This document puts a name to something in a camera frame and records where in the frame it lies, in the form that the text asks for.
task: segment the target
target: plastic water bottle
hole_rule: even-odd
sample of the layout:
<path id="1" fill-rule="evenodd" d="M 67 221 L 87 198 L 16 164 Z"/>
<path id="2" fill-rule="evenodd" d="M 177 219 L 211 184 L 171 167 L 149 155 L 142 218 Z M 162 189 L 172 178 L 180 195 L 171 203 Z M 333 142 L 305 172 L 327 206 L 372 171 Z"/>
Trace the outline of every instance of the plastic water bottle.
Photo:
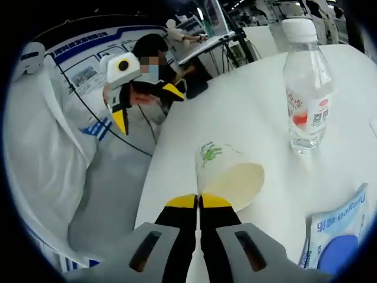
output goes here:
<path id="1" fill-rule="evenodd" d="M 291 43 L 284 66 L 290 142 L 299 153 L 306 153 L 317 148 L 325 134 L 333 78 L 318 48 L 314 23 L 309 19 L 286 19 L 282 25 Z"/>

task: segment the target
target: bottle cap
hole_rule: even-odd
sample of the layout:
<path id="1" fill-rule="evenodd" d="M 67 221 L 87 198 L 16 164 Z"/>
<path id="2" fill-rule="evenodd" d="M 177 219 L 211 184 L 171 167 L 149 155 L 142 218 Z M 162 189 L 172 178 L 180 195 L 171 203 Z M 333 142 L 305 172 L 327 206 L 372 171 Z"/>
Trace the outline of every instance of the bottle cap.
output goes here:
<path id="1" fill-rule="evenodd" d="M 285 19 L 282 26 L 289 42 L 314 42 L 318 40 L 316 27 L 309 19 Z"/>

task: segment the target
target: desk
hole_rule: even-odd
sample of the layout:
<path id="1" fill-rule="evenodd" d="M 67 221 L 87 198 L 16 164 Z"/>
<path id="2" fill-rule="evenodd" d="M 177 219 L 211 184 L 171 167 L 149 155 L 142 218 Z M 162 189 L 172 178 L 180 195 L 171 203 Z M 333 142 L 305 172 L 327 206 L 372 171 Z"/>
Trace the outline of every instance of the desk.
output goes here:
<path id="1" fill-rule="evenodd" d="M 234 31 L 231 31 L 228 34 L 225 35 L 215 35 L 214 37 L 211 37 L 207 41 L 202 42 L 198 46 L 196 46 L 194 49 L 189 50 L 186 54 L 183 55 L 182 59 L 178 62 L 178 65 L 182 65 L 186 62 L 188 62 L 190 59 L 199 56 L 200 54 L 212 50 L 217 45 L 221 44 L 222 42 L 226 42 L 230 39 L 232 39 L 236 33 Z"/>
<path id="2" fill-rule="evenodd" d="M 262 191 L 238 215 L 279 241 L 295 263 L 306 237 L 306 216 L 337 208 L 362 182 L 369 182 L 369 200 L 375 203 L 377 138 L 369 122 L 377 116 L 377 66 L 349 45 L 321 50 L 338 92 L 317 151 L 299 156 L 289 145 L 282 76 L 286 53 L 216 77 L 200 96 L 173 104 L 145 180 L 135 227 L 154 222 L 168 200 L 197 192 L 194 152 L 210 140 L 231 143 L 263 165 Z M 208 282 L 199 246 L 198 241 L 187 282 Z"/>

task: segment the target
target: paper cup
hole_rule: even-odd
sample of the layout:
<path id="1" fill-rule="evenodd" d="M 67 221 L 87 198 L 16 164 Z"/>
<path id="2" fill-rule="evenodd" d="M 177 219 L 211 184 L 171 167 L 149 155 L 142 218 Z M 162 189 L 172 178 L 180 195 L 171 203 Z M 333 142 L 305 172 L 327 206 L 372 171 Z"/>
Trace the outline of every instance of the paper cup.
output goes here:
<path id="1" fill-rule="evenodd" d="M 198 194 L 220 196 L 234 211 L 248 206 L 263 186 L 263 166 L 230 144 L 209 142 L 199 149 L 195 161 Z"/>

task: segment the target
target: bottle label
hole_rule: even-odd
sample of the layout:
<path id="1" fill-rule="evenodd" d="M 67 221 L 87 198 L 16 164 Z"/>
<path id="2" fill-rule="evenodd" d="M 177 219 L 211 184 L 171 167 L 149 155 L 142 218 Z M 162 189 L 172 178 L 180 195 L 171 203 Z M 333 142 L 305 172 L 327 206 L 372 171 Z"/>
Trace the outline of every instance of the bottle label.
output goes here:
<path id="1" fill-rule="evenodd" d="M 307 134 L 316 134 L 327 125 L 332 94 L 321 99 L 303 100 L 287 90 L 288 116 L 291 121 Z"/>

